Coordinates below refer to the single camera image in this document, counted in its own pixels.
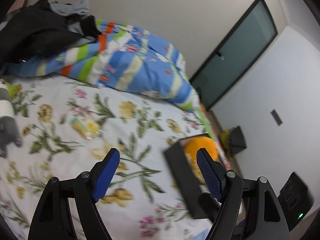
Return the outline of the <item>grey white animal plush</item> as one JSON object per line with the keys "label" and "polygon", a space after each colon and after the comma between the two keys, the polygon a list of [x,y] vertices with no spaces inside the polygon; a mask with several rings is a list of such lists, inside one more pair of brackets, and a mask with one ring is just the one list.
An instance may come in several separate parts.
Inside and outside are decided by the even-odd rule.
{"label": "grey white animal plush", "polygon": [[7,145],[14,143],[17,147],[22,146],[22,139],[19,134],[17,122],[15,120],[14,108],[9,96],[9,90],[4,80],[1,80],[1,158],[7,157]]}

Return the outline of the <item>blue tissue packet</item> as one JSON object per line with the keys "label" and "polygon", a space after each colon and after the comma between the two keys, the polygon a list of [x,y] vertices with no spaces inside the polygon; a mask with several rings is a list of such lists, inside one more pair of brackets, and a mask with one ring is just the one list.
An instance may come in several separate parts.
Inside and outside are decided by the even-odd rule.
{"label": "blue tissue packet", "polygon": [[90,117],[74,116],[70,120],[71,127],[83,138],[93,139],[101,135],[100,126]]}

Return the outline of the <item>orange pumpkin plush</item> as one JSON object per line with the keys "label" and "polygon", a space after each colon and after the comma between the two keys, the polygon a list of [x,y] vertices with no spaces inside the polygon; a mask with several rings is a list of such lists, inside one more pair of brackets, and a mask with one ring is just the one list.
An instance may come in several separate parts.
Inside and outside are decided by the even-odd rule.
{"label": "orange pumpkin plush", "polygon": [[217,145],[213,139],[205,136],[194,137],[184,147],[184,153],[188,160],[193,164],[197,164],[196,155],[199,149],[205,148],[214,161],[218,161],[219,154]]}

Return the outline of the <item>yellow snack package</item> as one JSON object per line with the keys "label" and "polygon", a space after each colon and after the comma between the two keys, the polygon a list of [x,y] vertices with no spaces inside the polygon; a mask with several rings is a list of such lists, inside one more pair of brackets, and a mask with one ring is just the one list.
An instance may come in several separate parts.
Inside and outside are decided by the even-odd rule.
{"label": "yellow snack package", "polygon": [[197,161],[196,161],[196,157],[195,155],[190,155],[189,153],[186,153],[185,154],[186,158],[187,158],[187,161],[190,165],[190,168],[194,174],[194,176],[197,178],[197,180],[199,181],[199,184],[200,185],[205,185],[205,181],[204,181],[204,178],[202,176],[202,173],[197,165]]}

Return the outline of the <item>black device with green light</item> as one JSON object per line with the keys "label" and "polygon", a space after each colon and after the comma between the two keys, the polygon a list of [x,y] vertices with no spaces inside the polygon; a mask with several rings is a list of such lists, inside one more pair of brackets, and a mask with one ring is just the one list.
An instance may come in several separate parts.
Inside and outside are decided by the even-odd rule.
{"label": "black device with green light", "polygon": [[311,210],[314,198],[308,186],[296,172],[292,172],[280,190],[278,201],[291,232]]}

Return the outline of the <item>black storage box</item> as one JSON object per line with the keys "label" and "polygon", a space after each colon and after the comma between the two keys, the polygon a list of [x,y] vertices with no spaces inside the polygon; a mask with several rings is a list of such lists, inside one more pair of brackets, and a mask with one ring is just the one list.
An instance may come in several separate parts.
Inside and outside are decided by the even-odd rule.
{"label": "black storage box", "polygon": [[204,185],[199,184],[184,153],[185,145],[194,137],[200,136],[209,137],[208,134],[201,134],[182,138],[164,151],[164,157],[191,217],[213,220],[219,210],[218,202],[213,197],[206,196],[205,190],[201,188]]}

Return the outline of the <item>striped cartoon bed sheet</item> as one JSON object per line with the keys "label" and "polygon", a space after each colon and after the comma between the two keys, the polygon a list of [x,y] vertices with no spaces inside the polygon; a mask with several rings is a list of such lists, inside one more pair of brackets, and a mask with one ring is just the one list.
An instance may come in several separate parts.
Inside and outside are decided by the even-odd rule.
{"label": "striped cartoon bed sheet", "polygon": [[227,156],[226,156],[224,150],[222,149],[222,146],[221,146],[220,141],[217,137],[217,134],[215,133],[215,131],[212,127],[212,124],[207,117],[205,108],[201,103],[199,103],[199,107],[195,108],[195,113],[196,113],[196,116],[199,117],[201,123],[204,126],[204,132],[207,133],[209,135],[209,137],[211,139],[213,139],[213,141],[215,142],[216,149],[217,149],[219,158],[222,161],[223,166],[225,167],[226,170],[231,170],[232,167],[227,159]]}

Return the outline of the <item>black yellow dustpan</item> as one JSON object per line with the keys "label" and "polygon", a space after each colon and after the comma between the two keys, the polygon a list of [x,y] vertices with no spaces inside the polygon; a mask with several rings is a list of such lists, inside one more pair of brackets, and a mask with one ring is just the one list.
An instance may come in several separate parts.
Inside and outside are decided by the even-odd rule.
{"label": "black yellow dustpan", "polygon": [[246,139],[240,126],[224,130],[219,134],[219,140],[229,158],[247,148]]}

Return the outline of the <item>white floral blanket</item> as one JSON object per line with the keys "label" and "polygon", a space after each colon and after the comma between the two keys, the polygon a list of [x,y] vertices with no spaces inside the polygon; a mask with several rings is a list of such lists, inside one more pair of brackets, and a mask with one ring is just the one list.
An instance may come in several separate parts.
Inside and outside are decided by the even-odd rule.
{"label": "white floral blanket", "polygon": [[[205,239],[211,223],[191,217],[164,158],[176,141],[205,133],[196,113],[165,100],[99,88],[53,75],[7,77],[22,89],[12,103],[22,146],[1,159],[1,215],[18,239],[27,239],[47,181],[72,179],[120,152],[120,164],[97,208],[114,239]],[[102,131],[83,138],[74,116]]]}

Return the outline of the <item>yellow green plush piece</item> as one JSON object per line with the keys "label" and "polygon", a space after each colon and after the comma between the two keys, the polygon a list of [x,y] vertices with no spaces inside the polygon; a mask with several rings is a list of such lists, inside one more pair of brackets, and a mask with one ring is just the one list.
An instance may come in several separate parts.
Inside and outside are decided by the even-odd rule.
{"label": "yellow green plush piece", "polygon": [[8,90],[8,94],[9,94],[9,98],[13,99],[14,97],[17,96],[17,94],[21,91],[22,86],[21,85],[11,85],[10,83],[6,82],[5,83],[7,90]]}

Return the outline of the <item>blue striped quilt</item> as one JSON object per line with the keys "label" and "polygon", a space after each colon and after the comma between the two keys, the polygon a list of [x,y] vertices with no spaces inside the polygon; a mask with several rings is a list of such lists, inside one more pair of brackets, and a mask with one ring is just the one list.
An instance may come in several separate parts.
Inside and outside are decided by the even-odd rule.
{"label": "blue striped quilt", "polygon": [[35,56],[5,64],[11,75],[61,74],[98,87],[168,100],[184,111],[200,100],[185,71],[185,58],[167,40],[128,24],[97,21],[97,42],[67,49],[49,58]]}

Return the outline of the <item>black clothing pile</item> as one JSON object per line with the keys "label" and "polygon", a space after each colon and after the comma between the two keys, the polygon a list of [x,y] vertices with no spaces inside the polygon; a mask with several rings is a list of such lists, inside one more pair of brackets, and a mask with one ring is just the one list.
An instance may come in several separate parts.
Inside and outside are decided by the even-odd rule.
{"label": "black clothing pile", "polygon": [[48,0],[20,9],[1,27],[1,65],[21,63],[40,55],[50,57],[98,40],[95,17],[80,23],[84,35],[68,30],[63,16],[52,12]]}

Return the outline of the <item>green glass door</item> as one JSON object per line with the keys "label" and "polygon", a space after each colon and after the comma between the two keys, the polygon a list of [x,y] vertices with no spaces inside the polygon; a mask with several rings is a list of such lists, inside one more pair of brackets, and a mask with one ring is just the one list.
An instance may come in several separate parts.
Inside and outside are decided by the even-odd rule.
{"label": "green glass door", "polygon": [[191,77],[206,110],[253,66],[278,31],[265,0],[254,0],[221,43]]}

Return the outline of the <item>grey garment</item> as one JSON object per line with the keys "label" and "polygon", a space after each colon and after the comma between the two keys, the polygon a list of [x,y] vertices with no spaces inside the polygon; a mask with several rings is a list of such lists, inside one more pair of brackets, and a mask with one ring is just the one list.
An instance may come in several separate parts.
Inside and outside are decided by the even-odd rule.
{"label": "grey garment", "polygon": [[67,21],[68,30],[84,35],[80,23],[89,17],[89,1],[79,0],[73,4],[49,3],[52,12],[63,16]]}

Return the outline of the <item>grey wall switch plate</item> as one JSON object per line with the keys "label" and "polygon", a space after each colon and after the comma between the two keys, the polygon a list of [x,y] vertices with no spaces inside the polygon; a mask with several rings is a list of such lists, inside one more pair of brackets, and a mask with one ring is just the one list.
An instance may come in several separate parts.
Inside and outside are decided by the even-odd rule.
{"label": "grey wall switch plate", "polygon": [[272,115],[272,117],[274,118],[274,120],[275,120],[275,122],[276,122],[276,124],[277,124],[278,126],[280,126],[280,125],[283,123],[281,117],[279,116],[279,114],[277,113],[277,111],[276,111],[275,109],[273,109],[273,110],[271,111],[271,115]]}

